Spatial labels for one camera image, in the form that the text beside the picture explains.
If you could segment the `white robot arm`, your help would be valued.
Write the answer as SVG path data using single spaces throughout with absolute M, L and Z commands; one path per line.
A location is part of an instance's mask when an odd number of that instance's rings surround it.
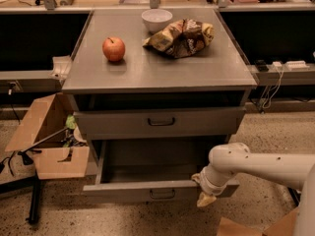
M 213 203 L 238 173 L 246 173 L 301 192 L 293 236 L 315 236 L 315 155 L 252 153 L 244 143 L 213 147 L 209 164 L 191 179 L 201 188 L 197 206 Z

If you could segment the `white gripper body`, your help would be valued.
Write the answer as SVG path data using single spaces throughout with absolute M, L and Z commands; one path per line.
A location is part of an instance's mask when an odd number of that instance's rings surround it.
M 201 189 L 208 195 L 219 196 L 226 188 L 227 181 L 228 178 L 211 165 L 200 172 Z

